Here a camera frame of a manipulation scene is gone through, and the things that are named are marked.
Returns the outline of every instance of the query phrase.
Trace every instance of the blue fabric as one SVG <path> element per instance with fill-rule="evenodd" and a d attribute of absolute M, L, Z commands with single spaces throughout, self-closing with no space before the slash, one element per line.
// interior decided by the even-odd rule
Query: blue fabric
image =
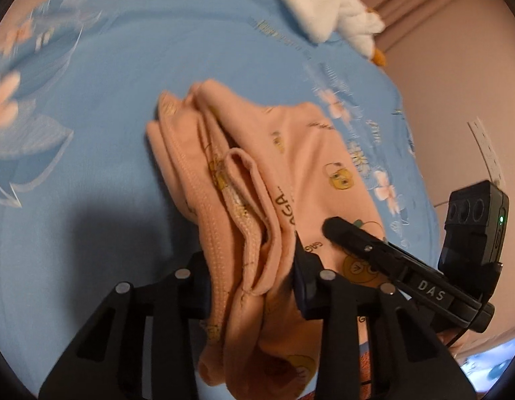
<path fill-rule="evenodd" d="M 21 74 L 18 117 L 0 129 L 0 349 L 33 392 L 114 284 L 155 281 L 198 248 L 144 135 L 163 89 L 216 78 L 326 112 L 332 91 L 388 239 L 436 265 L 400 95 L 340 37 L 310 44 L 279 0 L 50 0 L 31 18 L 33 36 L 0 55 L 0 80 Z"/>

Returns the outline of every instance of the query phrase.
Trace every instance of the peach fabric clothing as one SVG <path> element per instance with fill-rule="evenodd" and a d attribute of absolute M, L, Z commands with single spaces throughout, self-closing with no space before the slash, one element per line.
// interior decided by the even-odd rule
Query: peach fabric clothing
<path fill-rule="evenodd" d="M 179 210 L 199 227 L 213 305 L 199 373 L 238 400 L 294 400 L 314 376 L 321 322 L 289 279 L 295 231 L 350 280 L 384 278 L 322 235 L 341 216 L 378 238 L 382 222 L 340 134 L 314 104 L 255 105 L 219 82 L 159 98 L 147 134 Z"/>

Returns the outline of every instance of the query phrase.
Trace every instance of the stuffed animal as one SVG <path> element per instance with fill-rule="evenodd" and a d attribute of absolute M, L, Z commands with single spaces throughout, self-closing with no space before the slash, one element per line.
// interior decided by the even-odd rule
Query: stuffed animal
<path fill-rule="evenodd" d="M 360 54 L 378 66 L 385 65 L 385 56 L 374 43 L 374 34 L 381 33 L 385 24 L 361 0 L 283 1 L 311 41 L 325 42 L 336 30 Z"/>

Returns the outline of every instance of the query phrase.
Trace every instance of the metal screw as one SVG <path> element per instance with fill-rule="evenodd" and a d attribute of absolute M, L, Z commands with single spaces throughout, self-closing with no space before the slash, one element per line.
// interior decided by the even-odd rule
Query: metal screw
<path fill-rule="evenodd" d="M 178 269 L 176 272 L 174 272 L 174 276 L 177 279 L 187 279 L 191 276 L 191 271 L 189 271 L 189 269 L 186 268 Z"/>
<path fill-rule="evenodd" d="M 131 289 L 130 283 L 118 283 L 115 286 L 115 292 L 117 292 L 119 295 L 124 295 L 125 293 L 128 293 Z"/>
<path fill-rule="evenodd" d="M 335 274 L 331 269 L 323 269 L 320 271 L 319 276 L 325 281 L 332 281 L 335 279 L 337 274 Z"/>
<path fill-rule="evenodd" d="M 383 283 L 379 289 L 387 295 L 394 295 L 396 292 L 396 287 L 391 283 Z"/>

